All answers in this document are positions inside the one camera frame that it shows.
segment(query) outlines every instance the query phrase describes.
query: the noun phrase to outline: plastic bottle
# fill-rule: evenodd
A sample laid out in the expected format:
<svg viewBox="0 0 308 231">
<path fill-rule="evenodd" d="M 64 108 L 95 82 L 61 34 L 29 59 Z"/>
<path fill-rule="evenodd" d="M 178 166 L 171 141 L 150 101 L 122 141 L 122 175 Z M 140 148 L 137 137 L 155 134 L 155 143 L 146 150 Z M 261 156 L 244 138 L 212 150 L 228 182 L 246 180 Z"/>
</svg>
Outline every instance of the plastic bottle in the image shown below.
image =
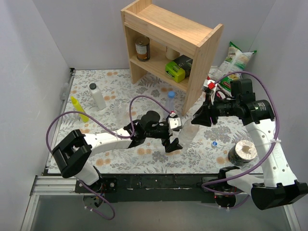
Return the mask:
<svg viewBox="0 0 308 231">
<path fill-rule="evenodd" d="M 179 144 L 183 147 L 182 152 L 187 151 L 198 131 L 199 125 L 192 124 L 192 119 L 185 122 L 178 136 Z"/>
<path fill-rule="evenodd" d="M 76 108 L 77 111 L 79 112 L 85 112 L 82 108 L 82 106 L 80 105 L 80 103 L 78 102 L 77 99 L 75 99 L 73 96 L 71 96 L 71 100 L 72 100 L 72 104 L 73 106 Z M 86 123 L 89 121 L 89 117 L 82 115 L 82 114 L 78 114 L 81 117 L 81 120 Z"/>
<path fill-rule="evenodd" d="M 100 110 L 104 109 L 106 107 L 106 102 L 104 100 L 104 97 L 102 95 L 101 90 L 96 86 L 95 83 L 91 83 L 89 85 L 90 93 L 98 106 Z"/>
<path fill-rule="evenodd" d="M 165 108 L 168 109 L 169 111 L 174 111 L 174 97 L 175 97 L 175 92 L 169 91 L 165 105 Z M 168 112 L 164 110 L 164 117 L 167 118 L 168 115 L 169 115 Z"/>
</svg>

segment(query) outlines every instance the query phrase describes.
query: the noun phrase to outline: wall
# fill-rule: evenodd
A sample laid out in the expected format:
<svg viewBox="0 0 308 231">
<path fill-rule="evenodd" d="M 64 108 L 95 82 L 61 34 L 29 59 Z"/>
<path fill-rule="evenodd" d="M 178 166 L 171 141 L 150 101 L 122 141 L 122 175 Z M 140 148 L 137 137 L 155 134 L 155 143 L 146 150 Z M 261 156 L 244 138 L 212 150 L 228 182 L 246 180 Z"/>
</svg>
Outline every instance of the wall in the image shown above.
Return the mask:
<svg viewBox="0 0 308 231">
<path fill-rule="evenodd" d="M 0 0 L 0 229 L 19 230 L 69 68 L 32 0 Z"/>
<path fill-rule="evenodd" d="M 120 10 L 133 0 L 33 0 L 70 67 L 128 68 Z M 225 29 L 214 64 L 229 41 L 247 51 L 275 0 L 153 0 L 156 5 L 214 28 Z"/>
<path fill-rule="evenodd" d="M 279 138 L 287 160 L 300 182 L 308 182 L 308 2 L 276 0 L 252 49 L 258 52 L 249 69 L 261 77 L 276 104 Z M 259 99 L 264 91 L 254 90 Z M 302 230 L 308 230 L 308 195 L 294 204 Z"/>
</svg>

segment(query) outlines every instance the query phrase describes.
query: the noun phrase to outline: mustard bottle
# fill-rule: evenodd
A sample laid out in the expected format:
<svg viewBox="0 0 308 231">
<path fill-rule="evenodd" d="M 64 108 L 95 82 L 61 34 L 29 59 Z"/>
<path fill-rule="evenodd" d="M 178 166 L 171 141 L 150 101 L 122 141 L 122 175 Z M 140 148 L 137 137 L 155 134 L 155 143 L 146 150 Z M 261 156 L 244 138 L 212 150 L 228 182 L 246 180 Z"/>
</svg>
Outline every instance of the mustard bottle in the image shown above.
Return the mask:
<svg viewBox="0 0 308 231">
<path fill-rule="evenodd" d="M 75 99 L 73 96 L 71 96 L 71 100 L 72 100 L 72 104 L 73 106 L 76 108 L 77 111 L 79 112 L 85 112 L 85 110 L 83 110 L 82 106 L 80 105 L 80 103 L 78 102 L 77 99 Z M 79 116 L 81 117 L 81 120 L 86 123 L 89 121 L 89 117 L 79 114 Z"/>
</svg>

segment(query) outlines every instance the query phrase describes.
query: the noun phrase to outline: snack bag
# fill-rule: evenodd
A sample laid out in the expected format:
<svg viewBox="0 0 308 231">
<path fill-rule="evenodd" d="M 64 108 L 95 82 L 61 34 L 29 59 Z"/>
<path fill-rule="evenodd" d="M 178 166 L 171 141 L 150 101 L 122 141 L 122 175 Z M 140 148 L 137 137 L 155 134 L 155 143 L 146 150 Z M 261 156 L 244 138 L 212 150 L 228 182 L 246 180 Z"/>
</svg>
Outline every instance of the snack bag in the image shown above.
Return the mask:
<svg viewBox="0 0 308 231">
<path fill-rule="evenodd" d="M 232 42 L 230 42 L 228 56 L 226 57 L 225 61 L 219 66 L 218 70 L 213 76 L 213 79 L 217 80 L 220 77 L 224 76 L 225 74 L 233 71 L 243 71 L 247 63 L 249 62 L 250 58 L 252 57 L 252 55 L 255 54 L 256 52 L 257 51 L 250 51 L 243 53 L 241 49 L 239 49 Z M 228 91 L 231 91 L 230 82 L 232 80 L 240 78 L 241 74 L 230 75 L 228 77 L 223 78 L 220 81 L 220 85 L 223 88 L 227 89 Z"/>
</svg>

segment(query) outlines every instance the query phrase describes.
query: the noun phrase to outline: white bottle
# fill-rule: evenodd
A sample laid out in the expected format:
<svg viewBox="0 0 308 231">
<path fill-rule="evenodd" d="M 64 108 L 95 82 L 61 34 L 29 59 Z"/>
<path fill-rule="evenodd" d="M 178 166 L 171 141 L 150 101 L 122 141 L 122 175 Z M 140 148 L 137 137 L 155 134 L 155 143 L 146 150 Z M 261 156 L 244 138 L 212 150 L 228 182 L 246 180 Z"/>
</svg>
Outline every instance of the white bottle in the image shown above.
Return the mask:
<svg viewBox="0 0 308 231">
<path fill-rule="evenodd" d="M 178 136 L 179 144 L 183 147 L 182 152 L 187 151 L 198 131 L 199 125 L 192 124 L 192 119 L 185 122 Z"/>
<path fill-rule="evenodd" d="M 169 91 L 168 92 L 168 97 L 166 100 L 166 105 L 165 108 L 168 109 L 169 111 L 174 111 L 174 97 L 175 97 L 175 92 L 174 91 Z M 164 118 L 166 119 L 168 116 L 168 112 L 164 110 Z"/>
<path fill-rule="evenodd" d="M 104 109 L 106 107 L 106 102 L 104 100 L 104 97 L 102 95 L 101 90 L 96 86 L 95 83 L 91 83 L 89 85 L 90 93 L 96 102 L 96 105 L 100 110 Z"/>
</svg>

